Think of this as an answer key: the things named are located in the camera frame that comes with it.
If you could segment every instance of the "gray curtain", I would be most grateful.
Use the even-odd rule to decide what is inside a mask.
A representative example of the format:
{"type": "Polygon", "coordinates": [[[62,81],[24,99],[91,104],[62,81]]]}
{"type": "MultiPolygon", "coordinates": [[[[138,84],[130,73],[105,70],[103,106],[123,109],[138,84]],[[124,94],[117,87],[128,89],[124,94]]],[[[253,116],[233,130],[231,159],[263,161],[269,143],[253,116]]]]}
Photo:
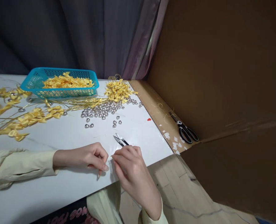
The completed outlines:
{"type": "Polygon", "coordinates": [[[129,79],[145,54],[159,5],[160,0],[0,0],[0,73],[79,68],[98,78],[129,79]]]}

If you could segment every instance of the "hand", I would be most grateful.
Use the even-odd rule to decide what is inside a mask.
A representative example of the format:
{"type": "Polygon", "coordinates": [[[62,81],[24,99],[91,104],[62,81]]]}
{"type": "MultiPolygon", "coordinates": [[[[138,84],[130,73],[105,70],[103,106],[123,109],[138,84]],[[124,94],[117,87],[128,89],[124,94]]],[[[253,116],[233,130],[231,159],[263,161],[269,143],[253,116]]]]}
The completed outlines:
{"type": "Polygon", "coordinates": [[[152,220],[159,220],[162,212],[161,195],[144,163],[140,147],[124,146],[112,158],[124,190],[146,210],[152,220]]]}
{"type": "Polygon", "coordinates": [[[101,143],[96,142],[81,148],[56,151],[53,166],[83,166],[108,171],[107,159],[108,153],[101,143]]]}

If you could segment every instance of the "fingernail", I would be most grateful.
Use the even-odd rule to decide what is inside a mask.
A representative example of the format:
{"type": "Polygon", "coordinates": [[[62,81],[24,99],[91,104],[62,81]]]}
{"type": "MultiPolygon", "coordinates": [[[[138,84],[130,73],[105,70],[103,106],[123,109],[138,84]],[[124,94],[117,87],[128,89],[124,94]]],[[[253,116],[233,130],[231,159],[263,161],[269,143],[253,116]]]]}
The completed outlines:
{"type": "Polygon", "coordinates": [[[108,171],[108,170],[109,170],[109,167],[108,167],[106,164],[104,164],[103,167],[102,167],[102,170],[108,171]]]}

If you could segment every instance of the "sleeve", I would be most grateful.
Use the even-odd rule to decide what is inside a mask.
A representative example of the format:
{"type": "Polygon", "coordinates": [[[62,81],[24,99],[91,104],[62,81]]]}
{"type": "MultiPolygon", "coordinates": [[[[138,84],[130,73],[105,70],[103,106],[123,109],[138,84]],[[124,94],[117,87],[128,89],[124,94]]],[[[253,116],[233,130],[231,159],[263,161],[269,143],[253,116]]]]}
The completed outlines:
{"type": "Polygon", "coordinates": [[[144,208],[142,208],[139,218],[138,218],[138,224],[168,224],[168,221],[163,213],[163,201],[162,201],[162,211],[161,216],[158,221],[152,220],[144,208]]]}
{"type": "Polygon", "coordinates": [[[57,175],[58,170],[53,169],[55,152],[0,151],[0,189],[18,180],[57,175]]]}

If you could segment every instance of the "brown cardboard panel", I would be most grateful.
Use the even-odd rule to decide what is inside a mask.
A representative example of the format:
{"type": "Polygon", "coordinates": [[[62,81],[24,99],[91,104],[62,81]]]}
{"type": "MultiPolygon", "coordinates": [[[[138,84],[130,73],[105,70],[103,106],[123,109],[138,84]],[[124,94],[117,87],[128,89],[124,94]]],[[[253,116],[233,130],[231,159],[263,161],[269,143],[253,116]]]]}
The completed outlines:
{"type": "Polygon", "coordinates": [[[129,82],[133,89],[139,93],[139,99],[142,101],[174,153],[180,154],[195,144],[189,145],[181,141],[178,126],[168,113],[171,111],[171,108],[147,82],[141,80],[131,80],[129,82]]]}
{"type": "Polygon", "coordinates": [[[276,119],[276,0],[170,1],[148,83],[203,140],[276,119]]]}
{"type": "Polygon", "coordinates": [[[276,221],[276,126],[200,143],[181,156],[215,202],[276,221]]]}

